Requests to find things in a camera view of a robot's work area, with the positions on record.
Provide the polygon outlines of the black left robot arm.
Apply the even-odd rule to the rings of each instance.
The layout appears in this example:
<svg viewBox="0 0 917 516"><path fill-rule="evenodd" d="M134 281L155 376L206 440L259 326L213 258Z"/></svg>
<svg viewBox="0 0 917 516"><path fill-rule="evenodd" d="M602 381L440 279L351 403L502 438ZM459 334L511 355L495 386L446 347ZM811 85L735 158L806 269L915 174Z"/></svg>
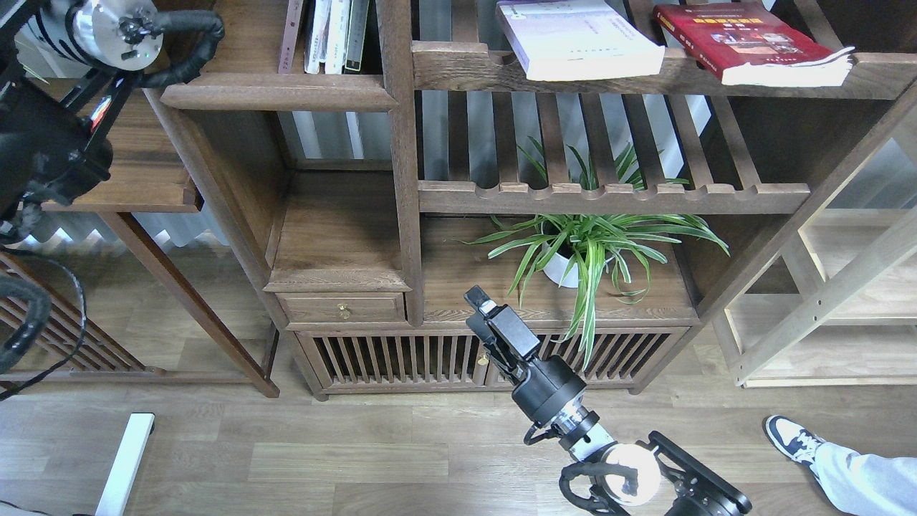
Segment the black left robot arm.
<svg viewBox="0 0 917 516"><path fill-rule="evenodd" d="M33 84L17 34L88 66L62 99ZM160 11L150 1L2 3L2 252L32 234L42 204L69 206L110 178L107 138L135 88L186 84L225 36L212 10Z"/></svg>

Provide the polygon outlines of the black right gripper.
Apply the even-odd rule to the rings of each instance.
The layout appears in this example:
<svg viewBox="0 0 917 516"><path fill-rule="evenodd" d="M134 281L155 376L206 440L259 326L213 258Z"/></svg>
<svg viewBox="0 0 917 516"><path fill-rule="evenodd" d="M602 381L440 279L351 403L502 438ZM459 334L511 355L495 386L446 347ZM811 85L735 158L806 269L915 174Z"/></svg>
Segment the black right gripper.
<svg viewBox="0 0 917 516"><path fill-rule="evenodd" d="M464 298L476 311L468 326L484 344L490 362L513 386L512 398L536 425L578 425L587 418L582 407L585 382L558 355L541 359L541 340L506 305L499 307L478 285Z"/></svg>

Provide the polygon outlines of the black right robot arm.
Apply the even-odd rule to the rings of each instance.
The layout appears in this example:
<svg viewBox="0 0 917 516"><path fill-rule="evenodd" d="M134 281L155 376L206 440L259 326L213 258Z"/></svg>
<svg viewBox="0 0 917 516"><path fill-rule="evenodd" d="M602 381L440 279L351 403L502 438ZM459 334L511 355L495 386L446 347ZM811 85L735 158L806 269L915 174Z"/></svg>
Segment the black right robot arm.
<svg viewBox="0 0 917 516"><path fill-rule="evenodd" d="M478 285L465 294L475 313L468 326L486 355L513 385L512 398L532 422L524 443L559 440L573 461L561 470L566 500L593 515L625 515L648 503L662 480L674 487L671 515L740 515L752 510L744 493L660 432L620 443L583 406L584 380L558 355L540 358L540 340L513 308L498 305Z"/></svg>

